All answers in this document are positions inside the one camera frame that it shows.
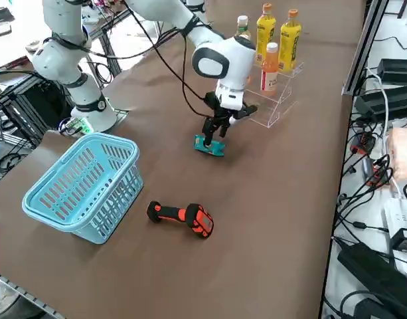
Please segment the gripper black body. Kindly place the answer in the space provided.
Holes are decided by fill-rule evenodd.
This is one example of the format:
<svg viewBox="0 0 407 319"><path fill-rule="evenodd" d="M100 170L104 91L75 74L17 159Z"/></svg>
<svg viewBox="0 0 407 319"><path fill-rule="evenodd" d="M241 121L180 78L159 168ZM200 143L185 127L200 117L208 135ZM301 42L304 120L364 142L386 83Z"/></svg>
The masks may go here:
<svg viewBox="0 0 407 319"><path fill-rule="evenodd" d="M234 125L238 120L235 116L238 115L237 110L218 107L214 109L213 123L215 126Z"/></svg>

